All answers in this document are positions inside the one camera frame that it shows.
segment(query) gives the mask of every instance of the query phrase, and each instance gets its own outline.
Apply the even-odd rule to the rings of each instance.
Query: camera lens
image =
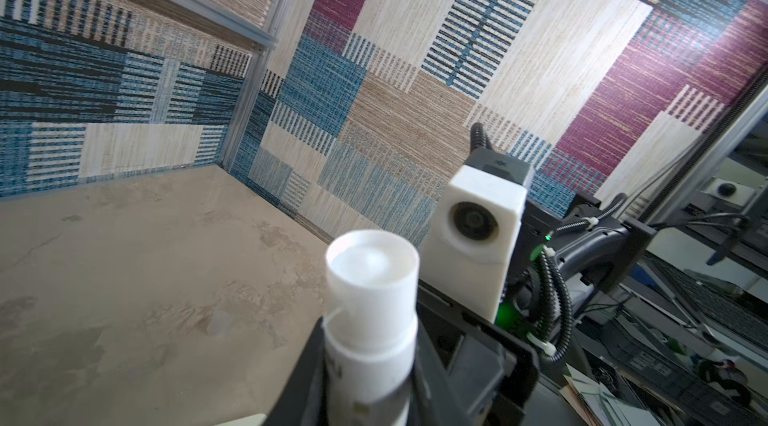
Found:
[[[489,210],[474,202],[460,202],[453,207],[456,229],[469,239],[480,241],[491,237],[496,229],[496,219]]]

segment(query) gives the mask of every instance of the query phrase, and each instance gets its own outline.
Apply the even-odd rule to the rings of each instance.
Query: paper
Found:
[[[629,406],[625,402],[619,402],[619,405],[624,417],[632,426],[660,426],[659,421],[650,411]]]
[[[575,389],[573,389],[570,385],[566,385],[563,386],[563,388],[560,390],[560,394],[565,399],[565,401],[571,405],[571,407],[574,409],[574,411],[576,411],[581,419],[584,420],[585,423],[587,423],[589,426],[600,426],[598,420],[592,416],[592,413],[589,412],[587,407],[584,406],[584,403],[581,402],[581,399],[579,398]]]
[[[565,375],[568,385],[560,393],[590,426],[660,426],[651,412],[621,401],[604,384],[591,380],[570,364],[566,367],[570,374]]]

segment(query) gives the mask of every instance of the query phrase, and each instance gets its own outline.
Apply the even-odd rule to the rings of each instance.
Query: cable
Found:
[[[483,130],[482,123],[472,124],[472,127],[469,128],[469,152],[484,147],[485,131]]]
[[[681,222],[652,222],[648,226],[654,229],[664,229],[664,228],[675,228],[678,226],[685,226],[686,224],[692,223],[692,222],[702,222],[703,220],[716,220],[718,218],[726,218],[726,219],[735,219],[735,220],[749,220],[749,216],[740,214],[738,212],[716,212],[713,214],[704,214],[702,216],[692,216],[690,218],[686,218],[685,220]],[[735,226],[725,223],[718,223],[718,226]]]
[[[542,306],[542,316],[538,320],[534,335],[542,341],[548,341],[554,326],[554,285],[552,272],[547,261],[547,255],[542,251],[538,255],[537,272],[539,277],[539,304]]]
[[[634,296],[629,296],[629,297],[627,297],[626,299],[623,299],[623,300],[621,300],[621,302],[615,302],[615,303],[614,303],[614,304],[612,304],[612,305],[606,305],[606,304],[603,304],[603,303],[599,303],[599,302],[597,302],[597,303],[595,303],[595,304],[593,304],[593,305],[590,305],[588,308],[586,308],[586,309],[584,310],[584,313],[588,313],[588,312],[592,312],[592,311],[602,311],[602,310],[604,310],[604,309],[610,309],[610,308],[614,308],[614,307],[618,308],[619,306],[624,306],[624,305],[626,305],[626,304],[627,304],[627,302],[628,302],[630,299],[632,299],[632,298],[634,298]]]
[[[547,254],[546,251],[542,251],[539,257],[541,258],[541,263],[546,265],[552,275],[554,289],[558,295],[558,303],[560,304],[560,331],[558,332],[557,340],[554,342],[554,354],[546,354],[542,352],[542,354],[540,354],[540,360],[545,364],[555,364],[565,357],[568,352],[568,346],[571,344],[571,333],[574,323],[573,306],[571,305],[571,296],[568,294],[568,287],[565,285],[565,280],[563,280],[560,270],[552,262],[552,256]],[[552,301],[552,309],[554,316],[554,301]],[[551,334],[552,327],[550,327],[549,334],[538,337],[543,341],[547,341]]]
[[[733,230],[741,229],[738,226],[734,226],[734,225],[731,225],[731,224],[723,224],[722,222],[691,221],[691,222],[686,222],[685,225],[686,226],[688,226],[688,225],[694,225],[694,226],[714,226],[715,228],[719,227],[719,228],[727,228],[727,229],[733,229]]]
[[[583,219],[575,222],[570,222],[568,224],[562,224],[557,228],[555,228],[552,231],[552,234],[550,236],[562,234],[564,232],[581,231],[582,229],[587,229],[590,227],[590,225],[596,224],[597,222],[600,222],[605,218],[608,218],[610,215],[616,212],[616,210],[621,208],[621,205],[624,204],[624,201],[626,200],[627,200],[627,195],[624,194],[623,192],[620,192],[619,194],[616,195],[616,197],[614,197],[613,201],[610,202],[609,207],[606,208],[597,216],[595,216],[593,220]]]
[[[659,170],[656,174],[654,174],[650,179],[648,179],[643,184],[639,185],[639,187],[632,191],[631,194],[629,194],[629,201],[627,201],[624,204],[624,208],[619,211],[619,216],[624,214],[624,211],[628,210],[630,206],[632,206],[632,203],[636,201],[636,199],[643,194],[648,188],[650,188],[653,184],[655,184],[661,177],[665,174],[667,174],[672,168],[674,168],[678,162],[681,162],[683,158],[686,157],[686,155],[691,152],[695,147],[697,147],[700,143],[704,142],[705,136],[700,136],[698,140],[688,145],[688,147],[683,150],[680,154],[678,154],[675,158],[672,159],[672,161],[668,162],[661,170]]]

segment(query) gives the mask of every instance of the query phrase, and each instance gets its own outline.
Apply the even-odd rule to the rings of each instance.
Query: woven textile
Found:
[[[216,162],[250,53],[129,0],[0,0],[0,196]]]
[[[553,212],[610,200],[768,57],[768,0],[299,0],[287,23],[232,173],[325,240],[419,244],[475,121]]]

